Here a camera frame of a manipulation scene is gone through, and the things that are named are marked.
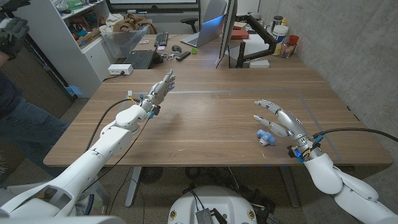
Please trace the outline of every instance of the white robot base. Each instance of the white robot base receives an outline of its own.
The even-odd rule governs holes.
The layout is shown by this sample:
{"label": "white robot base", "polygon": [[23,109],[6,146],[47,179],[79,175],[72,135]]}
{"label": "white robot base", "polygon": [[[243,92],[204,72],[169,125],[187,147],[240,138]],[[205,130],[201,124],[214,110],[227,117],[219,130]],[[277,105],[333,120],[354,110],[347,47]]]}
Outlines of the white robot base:
{"label": "white robot base", "polygon": [[[205,186],[193,189],[202,202],[204,208],[217,211],[227,223],[257,223],[251,204],[240,194],[220,186]],[[201,203],[191,192],[187,192],[177,199],[170,209],[168,224],[198,223],[196,218],[197,205],[202,210]],[[219,223],[215,216],[211,216],[213,223]]]}

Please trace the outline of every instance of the paper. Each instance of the paper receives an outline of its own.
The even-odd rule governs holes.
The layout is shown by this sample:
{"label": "paper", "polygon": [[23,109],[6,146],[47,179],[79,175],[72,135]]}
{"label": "paper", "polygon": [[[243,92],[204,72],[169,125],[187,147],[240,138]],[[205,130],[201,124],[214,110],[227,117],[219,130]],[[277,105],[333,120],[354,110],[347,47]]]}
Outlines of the paper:
{"label": "paper", "polygon": [[[269,47],[269,44],[265,44],[264,40],[258,34],[249,34],[249,38],[243,41],[245,41],[246,43],[244,48],[245,55],[253,54],[262,50],[267,50]],[[232,58],[238,59],[239,46],[230,49],[230,51],[231,51],[230,56]]]}

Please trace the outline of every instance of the red cup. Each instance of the red cup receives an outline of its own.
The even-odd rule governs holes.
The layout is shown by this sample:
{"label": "red cup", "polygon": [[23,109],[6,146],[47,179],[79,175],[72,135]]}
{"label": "red cup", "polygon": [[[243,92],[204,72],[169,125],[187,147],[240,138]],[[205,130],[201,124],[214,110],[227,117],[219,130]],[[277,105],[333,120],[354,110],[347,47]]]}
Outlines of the red cup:
{"label": "red cup", "polygon": [[295,44],[296,47],[297,47],[297,41],[299,41],[299,37],[298,37],[298,36],[296,36],[296,35],[290,35],[290,37],[289,37],[289,42]]}

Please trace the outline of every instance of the desk leg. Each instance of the desk leg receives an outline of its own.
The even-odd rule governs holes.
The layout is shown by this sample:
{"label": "desk leg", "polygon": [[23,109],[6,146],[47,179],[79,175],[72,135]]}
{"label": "desk leg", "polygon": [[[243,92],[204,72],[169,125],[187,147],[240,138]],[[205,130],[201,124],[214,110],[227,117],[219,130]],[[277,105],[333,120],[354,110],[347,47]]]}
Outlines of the desk leg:
{"label": "desk leg", "polygon": [[287,189],[287,193],[290,197],[290,202],[294,208],[299,208],[300,202],[299,197],[297,196],[296,188],[294,186],[294,181],[292,177],[292,173],[290,172],[290,168],[287,166],[279,167],[280,173],[282,174],[282,178],[285,182],[285,186]]}
{"label": "desk leg", "polygon": [[131,207],[131,205],[134,201],[134,198],[136,196],[136,192],[138,189],[137,183],[138,183],[140,174],[141,174],[141,167],[134,167],[132,169],[130,186],[129,186],[129,190],[127,191],[126,202],[124,203],[124,205],[126,207]]}

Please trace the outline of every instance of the person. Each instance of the person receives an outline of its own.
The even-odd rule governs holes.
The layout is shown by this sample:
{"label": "person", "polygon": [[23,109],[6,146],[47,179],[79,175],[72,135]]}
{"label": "person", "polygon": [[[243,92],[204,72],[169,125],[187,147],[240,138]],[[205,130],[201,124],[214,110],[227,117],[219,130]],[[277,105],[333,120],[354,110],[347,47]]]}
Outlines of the person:
{"label": "person", "polygon": [[[28,30],[27,21],[18,17],[8,19],[5,26],[0,23],[0,67],[15,58]],[[67,128],[67,123],[29,103],[0,71],[0,141],[15,144],[26,158],[56,177],[64,168],[47,167],[43,160]]]}

